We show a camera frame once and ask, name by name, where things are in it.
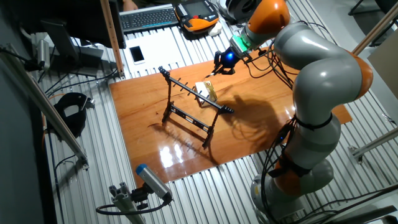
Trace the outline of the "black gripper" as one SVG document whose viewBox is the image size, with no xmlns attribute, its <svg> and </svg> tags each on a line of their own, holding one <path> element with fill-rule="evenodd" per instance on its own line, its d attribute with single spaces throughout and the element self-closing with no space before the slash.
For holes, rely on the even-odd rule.
<svg viewBox="0 0 398 224">
<path fill-rule="evenodd" d="M 231 47 L 227 48 L 223 53 L 221 53 L 220 51 L 216 51 L 214 56 L 214 69 L 213 69 L 214 75 L 235 74 L 234 67 L 239 61 L 240 58 L 233 52 Z M 229 68 L 229 69 L 227 70 L 224 68 L 219 69 L 220 65 L 222 65 L 224 68 Z"/>
</svg>

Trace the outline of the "person hand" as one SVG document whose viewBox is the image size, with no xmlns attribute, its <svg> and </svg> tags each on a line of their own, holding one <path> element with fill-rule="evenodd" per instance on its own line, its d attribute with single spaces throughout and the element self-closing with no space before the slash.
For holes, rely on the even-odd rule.
<svg viewBox="0 0 398 224">
<path fill-rule="evenodd" d="M 123 11 L 138 10 L 138 6 L 133 0 L 123 0 Z"/>
</svg>

